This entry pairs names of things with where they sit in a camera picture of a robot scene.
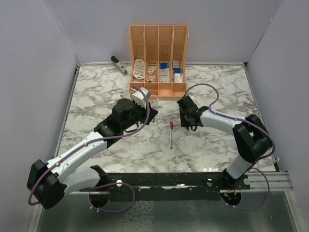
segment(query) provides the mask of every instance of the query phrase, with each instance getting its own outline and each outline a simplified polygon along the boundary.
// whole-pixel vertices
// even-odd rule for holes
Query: orange desk organizer
[[[136,85],[150,90],[150,100],[179,100],[187,89],[185,63],[189,40],[188,26],[154,26],[131,25],[129,30],[132,74],[130,80],[130,96]],[[137,80],[133,76],[133,66],[136,59],[145,61],[145,78]],[[183,73],[183,83],[174,83],[173,60],[179,61]],[[167,62],[169,66],[169,83],[160,83],[160,63]],[[148,74],[148,68],[155,67],[156,71]]]

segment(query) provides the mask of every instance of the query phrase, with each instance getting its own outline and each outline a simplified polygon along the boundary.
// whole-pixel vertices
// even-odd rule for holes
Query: marble surface
[[[129,98],[131,67],[122,76],[113,66],[81,67],[77,78],[59,154],[84,139],[112,112],[120,98]],[[219,101],[213,106],[220,112],[248,116],[258,114],[249,83],[241,66],[188,66],[188,87],[209,83],[218,89]],[[199,107],[208,106],[214,91],[198,86],[189,93]],[[212,128],[199,127],[196,132],[180,127],[175,101],[160,101],[155,123],[139,133],[121,139],[98,153],[77,170],[99,165],[106,172],[218,172],[238,154],[234,137]],[[172,121],[173,149],[169,147],[169,122]],[[256,165],[262,171],[274,171],[271,158]]]

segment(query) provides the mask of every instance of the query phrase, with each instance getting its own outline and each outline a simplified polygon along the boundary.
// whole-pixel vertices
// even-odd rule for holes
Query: small pen
[[[173,129],[173,122],[169,122],[169,147],[173,149],[173,143],[172,143],[172,129]]]
[[[154,106],[155,110],[158,108],[158,105],[159,105],[159,98],[156,99],[155,106]]]

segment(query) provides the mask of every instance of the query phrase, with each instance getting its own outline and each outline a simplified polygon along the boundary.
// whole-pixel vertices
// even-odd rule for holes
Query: gray wall
[[[281,0],[45,0],[80,62],[130,61],[130,24],[189,25],[188,61],[248,62]]]
[[[248,74],[309,228],[309,1],[285,0],[254,52]]]
[[[0,7],[0,231],[26,231],[26,188],[37,159],[53,155],[76,55],[42,0]]]

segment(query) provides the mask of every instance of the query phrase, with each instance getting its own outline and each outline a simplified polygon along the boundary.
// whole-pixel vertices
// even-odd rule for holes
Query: screw
[[[207,185],[212,186],[212,179],[207,179]]]
[[[249,184],[250,184],[250,180],[249,180],[248,178],[245,178],[245,179],[243,180],[243,183],[244,183],[245,185],[249,185]]]

